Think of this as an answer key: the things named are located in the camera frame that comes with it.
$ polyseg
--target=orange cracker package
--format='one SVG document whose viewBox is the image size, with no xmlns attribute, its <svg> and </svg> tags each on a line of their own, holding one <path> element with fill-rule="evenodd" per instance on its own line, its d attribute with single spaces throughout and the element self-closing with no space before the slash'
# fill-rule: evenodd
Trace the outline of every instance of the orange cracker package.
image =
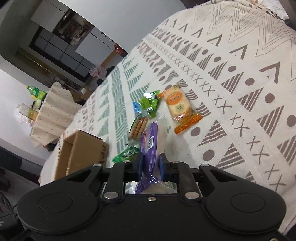
<svg viewBox="0 0 296 241">
<path fill-rule="evenodd" d="M 192 109 L 189 100 L 178 85 L 173 85 L 160 93 L 158 97 L 165 100 L 172 119 L 178 124 L 175 127 L 176 134 L 186 130 L 202 119 L 201 115 Z"/>
</svg>

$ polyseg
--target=food package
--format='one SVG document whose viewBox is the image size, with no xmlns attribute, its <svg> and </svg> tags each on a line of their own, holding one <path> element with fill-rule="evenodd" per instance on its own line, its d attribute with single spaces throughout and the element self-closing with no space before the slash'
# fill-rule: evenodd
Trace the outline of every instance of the food package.
<svg viewBox="0 0 296 241">
<path fill-rule="evenodd" d="M 155 110 L 158 104 L 157 95 L 159 91 L 151 93 L 144 93 L 139 102 L 133 102 L 133 109 L 135 114 L 143 114 L 149 118 L 156 117 Z"/>
<path fill-rule="evenodd" d="M 158 97 L 165 100 L 170 115 L 177 124 L 177 127 L 175 127 L 176 134 L 186 130 L 202 119 L 201 115 L 192 109 L 189 100 L 178 85 L 173 85 L 160 93 Z"/>
<path fill-rule="evenodd" d="M 175 193 L 160 180 L 159 154 L 165 151 L 167 124 L 164 116 L 158 117 L 144 130 L 140 150 L 144 154 L 143 175 L 136 193 Z"/>
<path fill-rule="evenodd" d="M 133 122 L 128 135 L 128 144 L 130 146 L 139 143 L 143 131 L 146 129 L 148 117 L 140 114 Z"/>
<path fill-rule="evenodd" d="M 113 158 L 113 162 L 117 163 L 120 161 L 130 160 L 134 161 L 139 153 L 140 149 L 134 146 L 126 148 L 122 153 L 118 154 Z"/>
</svg>

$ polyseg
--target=green wrapper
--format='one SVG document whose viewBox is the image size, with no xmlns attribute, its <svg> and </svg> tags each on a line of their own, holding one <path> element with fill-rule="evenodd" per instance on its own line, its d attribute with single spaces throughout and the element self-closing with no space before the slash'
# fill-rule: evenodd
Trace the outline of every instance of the green wrapper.
<svg viewBox="0 0 296 241">
<path fill-rule="evenodd" d="M 130 160 L 134 161 L 139 154 L 140 149 L 134 146 L 130 146 L 125 149 L 122 153 L 118 154 L 116 157 L 113 158 L 113 162 L 117 163 L 120 161 Z"/>
<path fill-rule="evenodd" d="M 157 95 L 159 94 L 159 92 L 160 91 L 144 93 L 143 97 L 139 101 L 139 104 L 142 110 L 147 110 L 147 113 L 149 114 L 149 118 L 156 117 L 156 114 L 154 112 L 158 104 Z"/>
</svg>

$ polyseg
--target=white tablecloth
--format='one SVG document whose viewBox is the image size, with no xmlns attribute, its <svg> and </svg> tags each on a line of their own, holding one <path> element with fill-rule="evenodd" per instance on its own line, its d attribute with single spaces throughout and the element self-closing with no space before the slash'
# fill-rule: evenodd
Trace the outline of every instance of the white tablecloth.
<svg viewBox="0 0 296 241">
<path fill-rule="evenodd" d="M 111 166 L 126 148 L 132 102 L 178 83 L 203 119 L 176 135 L 160 101 L 168 160 L 208 163 L 276 191 L 287 204 L 284 231 L 296 214 L 295 39 L 293 29 L 245 0 L 178 12 L 115 67 L 65 136 L 82 129 L 101 137 Z M 62 143 L 45 162 L 42 185 L 53 180 Z"/>
</svg>

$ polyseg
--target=barcode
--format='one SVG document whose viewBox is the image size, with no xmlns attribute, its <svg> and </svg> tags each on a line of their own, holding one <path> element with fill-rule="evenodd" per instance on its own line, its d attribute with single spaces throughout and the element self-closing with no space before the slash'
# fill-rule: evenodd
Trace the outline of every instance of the barcode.
<svg viewBox="0 0 296 241">
<path fill-rule="evenodd" d="M 154 137 L 154 136 L 152 136 L 152 137 L 149 139 L 147 150 L 149 150 L 150 148 L 153 147 L 153 137 Z"/>
</svg>

